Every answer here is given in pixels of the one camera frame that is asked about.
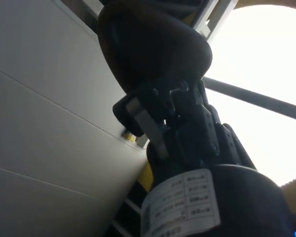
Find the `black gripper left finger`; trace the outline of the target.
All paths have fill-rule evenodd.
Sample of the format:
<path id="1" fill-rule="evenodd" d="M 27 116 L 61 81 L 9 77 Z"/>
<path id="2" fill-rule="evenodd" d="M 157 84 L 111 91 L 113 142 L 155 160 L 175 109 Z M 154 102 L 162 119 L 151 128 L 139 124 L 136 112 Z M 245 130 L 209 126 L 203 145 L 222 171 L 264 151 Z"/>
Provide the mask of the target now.
<path id="1" fill-rule="evenodd" d="M 168 159 L 172 154 L 167 132 L 175 119 L 172 95 L 176 92 L 177 85 L 144 82 L 113 106 L 117 120 L 135 136 L 145 134 L 160 160 Z"/>

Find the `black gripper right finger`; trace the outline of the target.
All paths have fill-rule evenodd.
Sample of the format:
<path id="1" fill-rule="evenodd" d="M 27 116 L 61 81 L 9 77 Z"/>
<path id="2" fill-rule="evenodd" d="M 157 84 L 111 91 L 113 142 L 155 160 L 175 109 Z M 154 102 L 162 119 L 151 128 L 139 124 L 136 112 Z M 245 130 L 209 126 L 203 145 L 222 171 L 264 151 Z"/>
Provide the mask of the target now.
<path id="1" fill-rule="evenodd" d="M 168 130 L 164 136 L 169 157 L 164 168 L 192 171 L 219 165 L 250 169 L 256 166 L 227 123 L 209 104 L 202 80 L 164 83 Z"/>

